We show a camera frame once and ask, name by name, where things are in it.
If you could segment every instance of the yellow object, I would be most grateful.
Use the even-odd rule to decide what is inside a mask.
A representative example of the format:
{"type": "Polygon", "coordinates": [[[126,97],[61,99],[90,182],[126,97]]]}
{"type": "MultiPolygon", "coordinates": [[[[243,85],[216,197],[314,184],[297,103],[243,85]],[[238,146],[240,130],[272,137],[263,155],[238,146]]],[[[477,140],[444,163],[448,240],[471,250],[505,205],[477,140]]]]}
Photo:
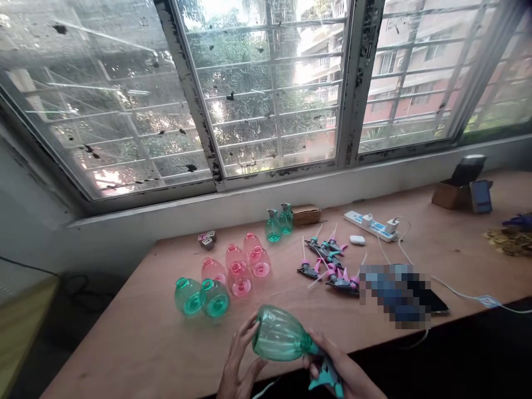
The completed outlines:
{"type": "Polygon", "coordinates": [[[0,399],[9,396],[59,286],[49,277],[0,307],[0,399]]]}

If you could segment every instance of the wall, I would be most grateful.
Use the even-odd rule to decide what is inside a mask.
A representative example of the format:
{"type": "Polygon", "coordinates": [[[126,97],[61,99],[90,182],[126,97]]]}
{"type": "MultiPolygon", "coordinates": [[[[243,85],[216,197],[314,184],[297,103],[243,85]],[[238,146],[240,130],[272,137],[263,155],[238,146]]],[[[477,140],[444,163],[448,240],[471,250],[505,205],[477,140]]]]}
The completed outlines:
{"type": "MultiPolygon", "coordinates": [[[[12,170],[8,175],[4,173],[2,179],[15,178],[26,193],[33,194],[14,198],[0,181],[0,254],[56,272],[101,272],[127,278],[161,238],[260,221],[266,218],[267,208],[279,207],[281,201],[295,205],[312,201],[325,208],[427,185],[449,177],[466,154],[486,154],[487,170],[515,167],[528,159],[531,150],[532,135],[522,136],[84,219],[67,227],[46,222],[47,215],[63,214],[64,208],[47,202],[46,193],[39,186],[24,173],[12,170]]],[[[35,272],[5,268],[2,264],[0,282],[5,282],[14,270],[19,276],[10,278],[14,289],[28,283],[29,274],[37,276],[35,272]]]]}

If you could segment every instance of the small brown box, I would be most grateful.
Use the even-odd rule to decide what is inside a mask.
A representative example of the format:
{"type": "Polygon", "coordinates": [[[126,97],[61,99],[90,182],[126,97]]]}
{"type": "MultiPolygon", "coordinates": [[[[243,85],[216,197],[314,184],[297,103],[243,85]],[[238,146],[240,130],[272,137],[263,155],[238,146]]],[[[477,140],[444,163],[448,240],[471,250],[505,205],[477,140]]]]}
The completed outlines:
{"type": "Polygon", "coordinates": [[[432,196],[432,203],[445,209],[465,209],[472,211],[471,189],[467,186],[453,186],[450,180],[444,180],[436,185],[436,191],[432,196]]]}
{"type": "Polygon", "coordinates": [[[316,205],[292,206],[294,215],[294,226],[304,226],[306,224],[315,224],[320,222],[321,209],[316,205]]]}

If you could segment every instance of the phone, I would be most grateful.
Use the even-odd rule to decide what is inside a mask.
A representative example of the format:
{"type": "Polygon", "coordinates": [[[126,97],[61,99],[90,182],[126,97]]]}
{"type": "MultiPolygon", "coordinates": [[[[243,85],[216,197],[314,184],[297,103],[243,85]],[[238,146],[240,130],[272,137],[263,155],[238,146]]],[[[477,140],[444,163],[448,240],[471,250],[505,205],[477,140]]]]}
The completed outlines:
{"type": "Polygon", "coordinates": [[[490,213],[492,211],[492,199],[489,195],[489,182],[477,180],[469,183],[473,212],[490,213]]]}

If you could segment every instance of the power strip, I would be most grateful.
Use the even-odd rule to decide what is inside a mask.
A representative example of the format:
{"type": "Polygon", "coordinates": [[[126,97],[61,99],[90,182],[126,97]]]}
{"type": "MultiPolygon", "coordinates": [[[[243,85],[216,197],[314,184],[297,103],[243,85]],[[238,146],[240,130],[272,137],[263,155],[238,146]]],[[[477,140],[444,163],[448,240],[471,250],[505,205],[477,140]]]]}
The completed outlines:
{"type": "Polygon", "coordinates": [[[380,239],[386,242],[397,240],[398,233],[396,231],[391,234],[386,233],[385,231],[386,226],[384,224],[376,222],[375,220],[373,220],[369,226],[363,226],[362,225],[363,216],[364,215],[356,213],[355,211],[350,211],[344,214],[344,219],[346,219],[348,222],[351,222],[357,225],[361,229],[364,229],[365,231],[373,234],[374,236],[379,237],[380,239]]]}

